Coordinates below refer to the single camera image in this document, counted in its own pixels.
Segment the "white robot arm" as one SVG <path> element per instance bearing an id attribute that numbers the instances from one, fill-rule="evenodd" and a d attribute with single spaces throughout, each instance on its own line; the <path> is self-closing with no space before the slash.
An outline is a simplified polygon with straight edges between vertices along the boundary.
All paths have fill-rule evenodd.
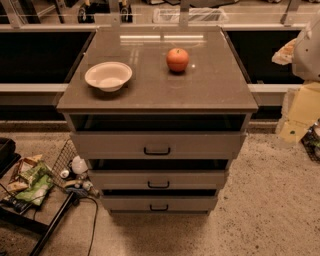
<path id="1" fill-rule="evenodd" d="M 292 72 L 305 81 L 320 81 L 320 13 L 299 33 L 293 52 Z"/>

